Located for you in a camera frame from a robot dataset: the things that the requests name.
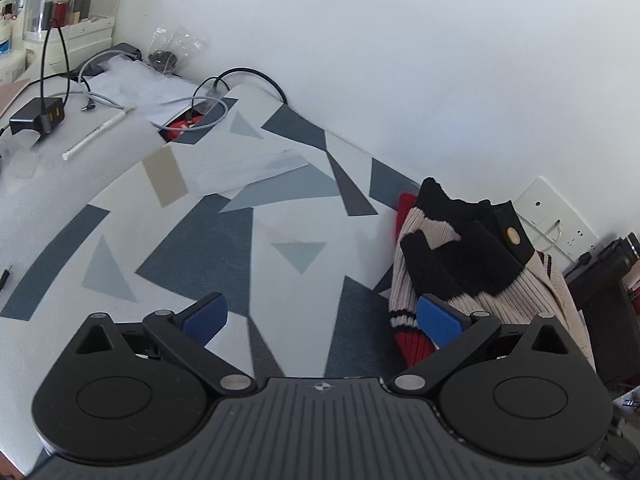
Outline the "white pen stick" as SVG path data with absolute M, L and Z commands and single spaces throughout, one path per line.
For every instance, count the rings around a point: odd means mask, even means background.
M 137 107 L 134 104 L 127 105 L 115 116 L 107 119 L 107 121 L 102 125 L 99 125 L 91 130 L 82 139 L 80 139 L 77 143 L 75 143 L 62 154 L 62 159 L 64 160 L 64 162 L 68 162 L 69 160 L 74 158 L 79 152 L 81 152 L 84 148 L 86 148 L 94 140 L 96 140 L 102 133 L 107 132 L 107 130 L 110 130 L 111 128 L 122 122 L 125 118 L 127 118 L 132 112 L 136 110 L 136 108 Z

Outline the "clear plastic bag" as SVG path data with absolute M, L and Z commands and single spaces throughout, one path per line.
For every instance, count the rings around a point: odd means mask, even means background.
M 174 74 L 197 58 L 206 47 L 207 44 L 203 39 L 190 34 L 182 26 L 173 32 L 167 28 L 159 27 L 153 32 L 148 64 L 157 73 Z

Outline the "red beige knit cardigan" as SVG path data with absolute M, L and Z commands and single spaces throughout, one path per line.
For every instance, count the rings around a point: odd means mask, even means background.
M 390 288 L 390 326 L 408 366 L 436 351 L 416 306 L 431 294 L 463 314 L 486 311 L 504 324 L 555 315 L 587 361 L 594 360 L 585 321 L 552 258 L 527 237 L 512 203 L 454 200 L 433 178 L 423 181 L 398 232 Z

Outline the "black charger adapter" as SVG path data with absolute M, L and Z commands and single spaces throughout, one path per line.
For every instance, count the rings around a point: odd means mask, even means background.
M 61 98 L 35 98 L 11 116 L 9 126 L 14 136 L 23 130 L 34 130 L 40 136 L 47 136 L 64 118 Z

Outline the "black thermos bottle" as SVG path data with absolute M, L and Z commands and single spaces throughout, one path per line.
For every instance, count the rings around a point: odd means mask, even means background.
M 639 240 L 636 234 L 613 240 L 593 259 L 592 265 L 568 282 L 570 290 L 598 290 L 619 282 L 639 261 Z

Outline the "geometric pattern desk mat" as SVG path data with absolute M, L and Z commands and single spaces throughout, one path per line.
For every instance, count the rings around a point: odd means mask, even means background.
M 9 214 L 1 267 L 1 448 L 21 470 L 42 444 L 30 406 L 92 312 L 138 322 L 211 292 L 228 302 L 210 343 L 256 378 L 390 377 L 404 366 L 387 301 L 408 178 L 248 84 L 201 128 L 146 156 L 102 192 L 66 179 L 49 211 Z

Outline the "white wall socket panel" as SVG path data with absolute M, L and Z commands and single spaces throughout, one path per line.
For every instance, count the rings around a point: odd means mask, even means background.
M 600 240 L 568 201 L 543 177 L 514 202 L 514 209 L 537 234 L 539 247 L 556 249 L 571 262 L 601 248 Z

